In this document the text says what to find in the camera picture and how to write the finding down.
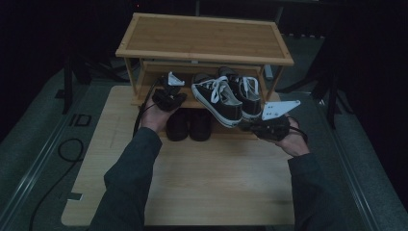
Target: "sneaker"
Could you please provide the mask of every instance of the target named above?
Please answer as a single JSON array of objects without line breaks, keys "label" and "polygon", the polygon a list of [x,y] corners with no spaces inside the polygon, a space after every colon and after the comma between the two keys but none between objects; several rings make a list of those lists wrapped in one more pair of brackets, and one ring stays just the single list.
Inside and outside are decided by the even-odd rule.
[{"label": "sneaker", "polygon": [[242,102],[231,91],[227,77],[215,79],[206,73],[192,77],[192,94],[225,127],[237,126],[242,119]]},{"label": "sneaker", "polygon": [[189,135],[189,127],[187,124],[188,111],[185,108],[180,108],[166,123],[166,134],[171,141],[182,141]]},{"label": "sneaker", "polygon": [[241,76],[227,66],[219,68],[218,76],[228,78],[228,85],[234,96],[242,102],[243,119],[252,121],[261,116],[261,97],[256,78]]},{"label": "sneaker", "polygon": [[190,138],[206,141],[211,136],[213,116],[207,109],[190,109]]}]

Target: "shoelace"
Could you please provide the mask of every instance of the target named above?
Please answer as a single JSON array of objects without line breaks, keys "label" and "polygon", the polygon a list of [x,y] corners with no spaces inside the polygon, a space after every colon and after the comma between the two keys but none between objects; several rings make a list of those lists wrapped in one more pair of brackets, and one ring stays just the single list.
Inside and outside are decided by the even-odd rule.
[{"label": "shoelace", "polygon": [[207,80],[205,82],[200,83],[199,85],[203,86],[204,88],[207,88],[209,90],[213,90],[211,93],[211,102],[212,103],[217,103],[218,100],[220,99],[220,94],[224,91],[224,89],[228,85],[221,86],[220,83],[222,81],[228,81],[228,78],[226,76],[221,76],[217,79],[213,80]]},{"label": "shoelace", "polygon": [[243,76],[242,77],[242,83],[243,83],[243,89],[245,90],[245,95],[246,97],[248,96],[248,91],[249,89],[252,89],[252,91],[258,95],[258,80],[254,77],[247,77],[247,76]]}]

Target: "wooden shelf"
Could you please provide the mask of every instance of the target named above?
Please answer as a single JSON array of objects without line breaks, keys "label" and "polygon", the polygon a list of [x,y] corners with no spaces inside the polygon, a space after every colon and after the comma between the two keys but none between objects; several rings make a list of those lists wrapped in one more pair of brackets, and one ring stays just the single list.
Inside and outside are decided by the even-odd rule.
[{"label": "wooden shelf", "polygon": [[[279,101],[274,88],[283,66],[293,65],[291,54],[274,22],[150,13],[134,14],[116,55],[126,62],[134,105],[141,105],[156,80],[172,71],[186,82],[180,90],[187,95],[183,108],[204,108],[192,94],[191,79],[200,72],[217,77],[217,71],[223,65],[241,75],[258,79],[262,105],[266,101]],[[131,58],[140,59],[137,79],[133,75]],[[145,59],[164,61],[148,62]],[[269,90],[263,77],[265,64],[278,66]],[[215,119],[212,138],[257,139],[239,128],[223,127]]]},{"label": "wooden shelf", "polygon": [[[263,96],[263,103],[268,94],[268,89],[264,78],[260,78],[261,68],[258,66],[245,65],[228,65],[240,74],[246,76],[253,76],[259,79],[260,93]],[[219,64],[191,64],[191,63],[173,63],[173,62],[144,62],[140,71],[139,78],[134,87],[133,104],[141,105],[144,102],[151,86],[154,82],[162,76],[172,71],[173,74],[186,84],[181,88],[180,92],[187,95],[186,102],[183,103],[183,108],[203,108],[202,104],[198,102],[191,91],[191,79],[199,72],[204,72],[209,75],[216,76],[219,69]]]}]

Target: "dark background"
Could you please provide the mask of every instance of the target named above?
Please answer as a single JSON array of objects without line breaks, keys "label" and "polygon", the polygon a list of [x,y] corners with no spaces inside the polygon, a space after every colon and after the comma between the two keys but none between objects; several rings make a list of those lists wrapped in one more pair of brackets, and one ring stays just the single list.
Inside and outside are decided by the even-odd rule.
[{"label": "dark background", "polygon": [[[336,74],[386,170],[408,207],[408,1],[201,1],[201,13],[272,20],[296,38],[325,37],[314,66]],[[189,0],[36,1],[0,3],[0,141],[42,86],[82,54],[109,64],[134,11],[195,15]],[[83,83],[87,67],[74,59]]]}]

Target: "person's right hand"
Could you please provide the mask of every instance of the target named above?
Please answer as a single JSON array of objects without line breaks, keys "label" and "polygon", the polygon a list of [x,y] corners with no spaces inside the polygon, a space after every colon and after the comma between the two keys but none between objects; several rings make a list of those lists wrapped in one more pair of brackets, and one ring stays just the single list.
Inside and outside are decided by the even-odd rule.
[{"label": "person's right hand", "polygon": [[174,109],[171,112],[162,111],[157,105],[155,105],[153,100],[149,98],[146,104],[146,111],[141,117],[140,127],[147,127],[154,132],[159,133],[165,128],[167,120],[175,111],[177,111],[177,109]]},{"label": "person's right hand", "polygon": [[[292,127],[299,128],[297,122],[289,117]],[[310,153],[309,147],[299,132],[290,130],[289,135],[281,141],[271,141],[281,147],[289,155],[296,157]]]}]

